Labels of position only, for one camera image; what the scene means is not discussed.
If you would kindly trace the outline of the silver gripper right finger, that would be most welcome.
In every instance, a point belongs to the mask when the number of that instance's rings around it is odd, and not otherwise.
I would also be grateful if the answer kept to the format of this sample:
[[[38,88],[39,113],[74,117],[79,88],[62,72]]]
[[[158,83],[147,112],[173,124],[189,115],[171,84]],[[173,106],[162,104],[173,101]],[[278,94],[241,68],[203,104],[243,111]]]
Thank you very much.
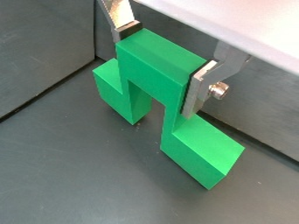
[[[189,88],[182,105],[182,115],[190,118],[203,107],[205,102],[214,97],[221,100],[230,85],[223,81],[241,72],[251,60],[251,55],[226,42],[219,42],[214,58],[191,75]]]

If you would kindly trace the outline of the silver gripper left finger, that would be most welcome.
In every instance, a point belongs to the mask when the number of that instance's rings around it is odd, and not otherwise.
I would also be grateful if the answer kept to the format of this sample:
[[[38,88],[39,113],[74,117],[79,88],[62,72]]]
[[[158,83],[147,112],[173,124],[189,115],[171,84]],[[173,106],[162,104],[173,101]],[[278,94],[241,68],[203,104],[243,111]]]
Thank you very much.
[[[129,0],[98,0],[111,26],[114,42],[119,42],[143,29],[143,24],[135,19]]]

